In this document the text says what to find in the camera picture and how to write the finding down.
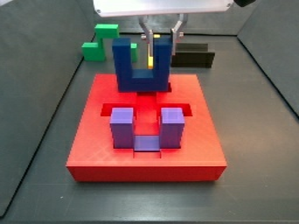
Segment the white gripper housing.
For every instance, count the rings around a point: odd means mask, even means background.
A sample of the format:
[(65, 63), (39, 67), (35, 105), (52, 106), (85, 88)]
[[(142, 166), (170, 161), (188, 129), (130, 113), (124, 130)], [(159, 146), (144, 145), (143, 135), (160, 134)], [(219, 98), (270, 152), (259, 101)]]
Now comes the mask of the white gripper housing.
[(234, 0), (93, 0), (95, 12), (103, 17), (140, 16), (139, 25), (143, 29), (142, 40), (154, 52), (154, 31), (147, 26), (148, 16), (160, 14), (180, 14), (179, 20), (171, 29), (172, 54), (176, 52), (176, 43), (183, 36), (183, 27), (188, 22), (184, 13), (226, 11)]

